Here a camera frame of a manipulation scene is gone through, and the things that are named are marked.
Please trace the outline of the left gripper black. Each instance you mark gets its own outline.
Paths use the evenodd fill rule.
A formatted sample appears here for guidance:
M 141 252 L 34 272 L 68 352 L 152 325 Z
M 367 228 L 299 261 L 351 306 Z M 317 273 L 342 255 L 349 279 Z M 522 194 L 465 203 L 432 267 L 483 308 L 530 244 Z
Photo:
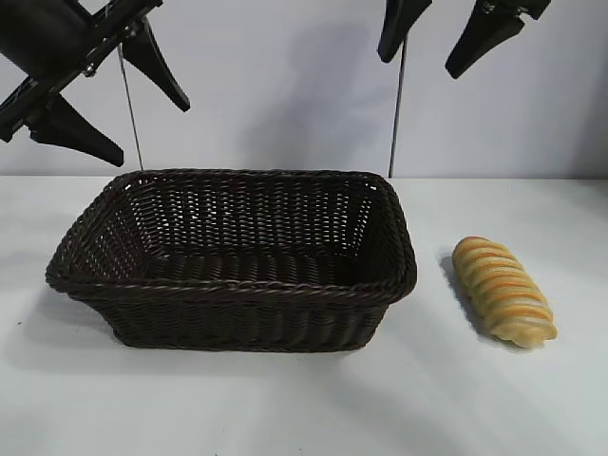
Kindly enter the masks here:
M 37 143 L 123 166 L 123 150 L 61 95 L 79 75 L 95 72 L 119 43 L 129 64 L 188 111 L 189 98 L 165 62 L 151 25 L 138 20 L 151 10 L 150 1 L 110 1 L 94 14 L 77 1 L 3 1 L 1 54 L 27 78 L 1 103 L 1 139 L 11 141 L 25 125 Z

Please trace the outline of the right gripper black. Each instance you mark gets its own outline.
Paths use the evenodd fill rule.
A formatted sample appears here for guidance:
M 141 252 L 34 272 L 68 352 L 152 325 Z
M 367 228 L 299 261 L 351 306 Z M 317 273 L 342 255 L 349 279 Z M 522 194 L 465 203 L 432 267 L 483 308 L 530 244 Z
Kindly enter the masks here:
M 431 5 L 431 0 L 387 0 L 377 53 L 389 63 L 409 30 Z M 538 20 L 551 0 L 476 1 L 459 40 L 446 60 L 446 71 L 460 78 L 479 59 L 523 29 L 522 14 Z

